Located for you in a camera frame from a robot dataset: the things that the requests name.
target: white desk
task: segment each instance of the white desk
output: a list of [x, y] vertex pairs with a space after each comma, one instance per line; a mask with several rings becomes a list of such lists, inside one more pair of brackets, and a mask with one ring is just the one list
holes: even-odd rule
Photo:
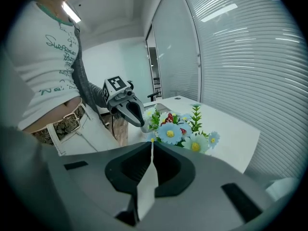
[[[181, 96], [157, 100], [145, 103], [144, 107], [161, 103], [171, 111], [181, 114], [192, 113], [191, 104], [196, 101]], [[260, 131], [253, 126], [208, 105], [202, 104], [200, 107], [202, 113], [201, 123], [205, 133], [212, 131], [218, 132], [220, 135], [219, 143], [212, 150], [208, 150], [206, 154], [219, 158], [238, 171], [244, 173], [254, 152], [259, 139]], [[130, 123], [128, 124], [128, 144], [135, 144], [146, 141], [147, 134], [142, 133]]]

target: snakeskin belt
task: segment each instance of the snakeskin belt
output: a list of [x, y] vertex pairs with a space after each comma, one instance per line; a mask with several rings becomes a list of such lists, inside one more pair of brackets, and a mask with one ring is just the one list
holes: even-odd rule
[[[65, 135], [72, 133], [78, 128], [80, 128], [80, 119], [82, 118], [84, 113], [85, 110], [80, 105], [74, 112], [64, 116], [62, 120], [53, 123], [53, 128], [60, 141]], [[38, 139], [38, 141], [43, 144], [53, 145], [52, 139], [49, 135], [47, 128], [33, 132], [32, 135], [34, 135]]]

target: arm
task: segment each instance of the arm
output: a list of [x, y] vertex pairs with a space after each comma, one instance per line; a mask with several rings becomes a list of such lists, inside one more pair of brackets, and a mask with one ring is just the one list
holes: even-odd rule
[[94, 101], [96, 105], [100, 106], [101, 108], [106, 108], [107, 104], [105, 102], [105, 98], [103, 96], [103, 90], [102, 88], [99, 88], [98, 86], [95, 86], [91, 82], [89, 82], [90, 89], [94, 98]]

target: flower bouquet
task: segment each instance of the flower bouquet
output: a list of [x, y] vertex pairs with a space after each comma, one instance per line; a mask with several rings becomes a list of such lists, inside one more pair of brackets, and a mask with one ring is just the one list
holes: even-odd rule
[[219, 142], [217, 132], [206, 134], [200, 123], [200, 104], [192, 104], [191, 114], [175, 112], [160, 113], [156, 105], [143, 113], [143, 119], [150, 131], [147, 141], [173, 144], [194, 152], [205, 153]]

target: yellow flower center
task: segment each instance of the yellow flower center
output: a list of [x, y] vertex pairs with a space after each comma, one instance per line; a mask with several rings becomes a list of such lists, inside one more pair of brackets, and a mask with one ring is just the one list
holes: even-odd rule
[[174, 137], [174, 132], [171, 131], [171, 130], [167, 131], [167, 136], [170, 137], [170, 138]]
[[198, 151], [200, 151], [200, 145], [199, 145], [198, 143], [196, 143], [196, 142], [193, 142], [193, 143], [192, 143], [192, 151], [193, 151], [193, 152], [198, 152]]

